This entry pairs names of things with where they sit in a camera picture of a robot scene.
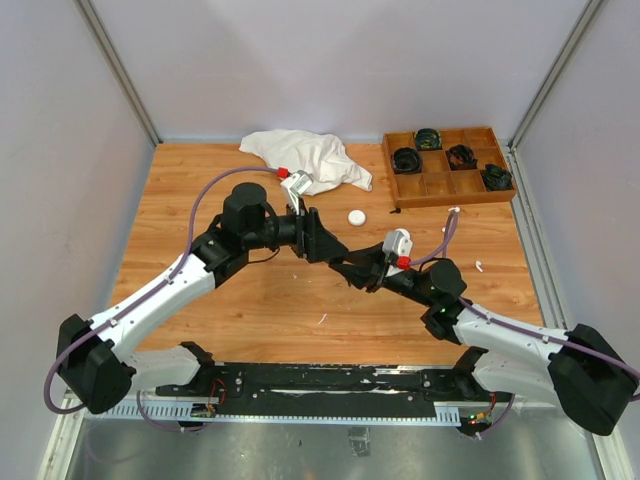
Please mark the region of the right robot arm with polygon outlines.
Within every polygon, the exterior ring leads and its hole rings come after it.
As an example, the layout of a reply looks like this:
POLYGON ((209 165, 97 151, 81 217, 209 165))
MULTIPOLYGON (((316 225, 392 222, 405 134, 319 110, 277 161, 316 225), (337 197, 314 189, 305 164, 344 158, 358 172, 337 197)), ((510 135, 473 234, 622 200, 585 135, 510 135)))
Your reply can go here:
POLYGON ((421 320, 434 338, 466 346, 452 377, 463 399, 487 391, 537 400, 600 436, 610 435, 639 399, 638 371, 596 329, 536 327, 474 303, 449 258, 413 262, 376 245, 329 266, 357 289, 386 289, 425 306, 421 320))

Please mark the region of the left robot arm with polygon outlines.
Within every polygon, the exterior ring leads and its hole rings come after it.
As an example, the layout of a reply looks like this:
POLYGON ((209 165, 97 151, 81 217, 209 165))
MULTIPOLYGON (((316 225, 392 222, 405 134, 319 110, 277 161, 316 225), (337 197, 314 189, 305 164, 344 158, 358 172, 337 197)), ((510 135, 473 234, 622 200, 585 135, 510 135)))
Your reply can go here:
POLYGON ((144 373, 134 363, 137 346, 172 315, 220 287, 249 263, 257 249, 289 246, 310 263, 344 259, 348 249, 324 228, 315 208, 290 201, 277 215, 257 183, 236 185, 220 215, 163 273, 116 306, 88 320, 73 314, 60 325, 56 359, 48 373, 59 376, 93 414, 116 406, 144 373))

